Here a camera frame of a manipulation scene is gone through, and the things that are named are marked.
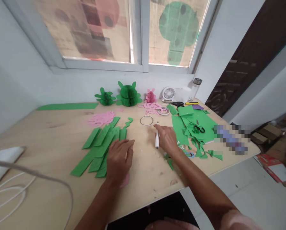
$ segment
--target white cable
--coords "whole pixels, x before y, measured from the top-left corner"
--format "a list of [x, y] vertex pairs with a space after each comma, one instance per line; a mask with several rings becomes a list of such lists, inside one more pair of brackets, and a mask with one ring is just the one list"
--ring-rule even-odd
[[[55, 182], [58, 182], [58, 183], [61, 183], [63, 184], [65, 187], [67, 187], [68, 191], [69, 191], [69, 194], [70, 194], [70, 199], [71, 199], [71, 206], [70, 206], [70, 210], [69, 210], [69, 214], [68, 214], [68, 217], [67, 217], [67, 220], [66, 220], [66, 224], [65, 224], [65, 227], [63, 228], [64, 230], [66, 229], [66, 226], [69, 222], [69, 218], [70, 218], [70, 215], [72, 213], [72, 210], [73, 210], [73, 205], [74, 205], [74, 196], [73, 196], [73, 192], [72, 192], [72, 189], [70, 187], [70, 185], [60, 179], [56, 179], [56, 178], [53, 178], [53, 177], [49, 177], [49, 176], [45, 176], [37, 171], [34, 171], [34, 170], [31, 170], [29, 168], [26, 168], [26, 167], [23, 167], [23, 166], [20, 166], [20, 165], [16, 165], [16, 164], [12, 164], [12, 163], [7, 163], [7, 162], [4, 162], [4, 161], [0, 161], [0, 166], [1, 167], [6, 167], [6, 168], [13, 168], [13, 169], [17, 169], [17, 170], [20, 170], [20, 171], [23, 171], [25, 173], [28, 173], [28, 174], [31, 174], [34, 176], [34, 178], [25, 186], [25, 187], [18, 187], [18, 186], [14, 186], [14, 187], [10, 187], [10, 188], [6, 188], [6, 189], [3, 189], [3, 190], [0, 190], [0, 193], [1, 192], [4, 192], [4, 191], [8, 191], [8, 190], [11, 190], [11, 189], [18, 189], [20, 190], [16, 195], [14, 195], [11, 199], [9, 199], [8, 201], [6, 201], [5, 203], [3, 203], [2, 205], [0, 205], [0, 208], [2, 206], [4, 206], [6, 203], [10, 202], [12, 199], [14, 199], [15, 197], [17, 197], [19, 194], [23, 193], [23, 196], [21, 198], [21, 200], [19, 201], [19, 203], [17, 204], [17, 206], [14, 208], [14, 210], [12, 210], [7, 216], [5, 216], [4, 218], [2, 218], [0, 220], [0, 223], [2, 221], [4, 221], [6, 218], [8, 218], [19, 206], [20, 204], [23, 202], [23, 200], [25, 199], [25, 196], [26, 196], [26, 189], [33, 183], [33, 181], [35, 180], [36, 177], [39, 177], [39, 178], [42, 178], [42, 179], [46, 179], [46, 180], [51, 180], [51, 181], [55, 181]], [[20, 174], [17, 174], [16, 176], [10, 178], [9, 180], [7, 180], [6, 182], [4, 182], [3, 184], [0, 185], [0, 188], [6, 184], [7, 182], [9, 182], [10, 180], [14, 179], [15, 177], [18, 177], [20, 175], [22, 175], [24, 173], [20, 173]]]
[[[22, 174], [24, 174], [24, 172], [20, 173], [20, 174], [17, 174], [16, 176], [8, 179], [6, 182], [4, 182], [3, 184], [0, 185], [0, 188], [2, 186], [4, 186], [7, 182], [13, 180], [14, 178], [18, 177], [18, 176], [21, 176]], [[13, 186], [13, 187], [9, 187], [9, 188], [6, 188], [6, 189], [3, 189], [3, 190], [0, 190], [0, 193], [2, 192], [5, 192], [5, 191], [8, 191], [8, 190], [12, 190], [12, 189], [17, 189], [19, 190], [19, 192], [17, 194], [15, 194], [12, 198], [10, 198], [9, 200], [7, 200], [6, 202], [4, 202], [2, 205], [0, 205], [0, 208], [2, 206], [4, 206], [5, 204], [7, 204], [8, 202], [10, 202], [11, 200], [13, 200], [15, 197], [17, 197], [19, 194], [23, 194], [22, 195], [22, 198], [21, 200], [18, 202], [17, 206], [8, 214], [6, 215], [5, 217], [3, 217], [1, 220], [0, 220], [0, 223], [2, 221], [4, 221], [6, 218], [8, 218], [13, 212], [15, 212], [15, 210], [21, 205], [21, 203], [24, 201], [25, 197], [26, 197], [26, 189], [34, 182], [36, 177], [33, 177], [33, 179], [25, 186], [25, 187], [19, 187], [19, 186]]]

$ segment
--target window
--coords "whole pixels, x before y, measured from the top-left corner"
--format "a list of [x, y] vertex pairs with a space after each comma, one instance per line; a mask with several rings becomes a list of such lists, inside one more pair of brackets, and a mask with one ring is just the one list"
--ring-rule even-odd
[[217, 0], [3, 0], [50, 67], [192, 73]]

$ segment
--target hand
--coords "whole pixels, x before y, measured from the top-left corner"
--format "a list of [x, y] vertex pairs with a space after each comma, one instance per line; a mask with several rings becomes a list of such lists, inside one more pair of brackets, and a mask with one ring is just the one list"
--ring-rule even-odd
[[172, 154], [178, 154], [180, 148], [177, 145], [176, 133], [173, 127], [154, 125], [159, 133], [159, 145], [160, 147], [168, 153], [170, 156]]
[[134, 140], [116, 140], [109, 147], [106, 181], [118, 188], [124, 181], [132, 164]]

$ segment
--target window frame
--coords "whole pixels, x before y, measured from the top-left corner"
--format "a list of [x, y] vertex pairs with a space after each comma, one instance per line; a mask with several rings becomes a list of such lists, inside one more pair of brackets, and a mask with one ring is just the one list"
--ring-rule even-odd
[[130, 72], [161, 72], [192, 74], [201, 53], [210, 22], [215, 12], [218, 0], [209, 0], [206, 13], [200, 28], [200, 36], [195, 42], [191, 61], [188, 68], [149, 64], [149, 21], [150, 0], [130, 0], [130, 26], [134, 50], [134, 60], [142, 64], [116, 63], [106, 61], [64, 59], [47, 29], [40, 13], [36, 10], [32, 0], [2, 0], [7, 6], [19, 26], [27, 35], [35, 49], [45, 63], [50, 67], [60, 69], [91, 69]]

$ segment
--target small white fan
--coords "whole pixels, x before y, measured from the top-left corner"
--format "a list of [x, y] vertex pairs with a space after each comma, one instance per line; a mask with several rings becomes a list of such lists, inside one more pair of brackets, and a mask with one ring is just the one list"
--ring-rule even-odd
[[162, 101], [173, 100], [175, 96], [175, 89], [173, 87], [165, 87], [162, 90]]

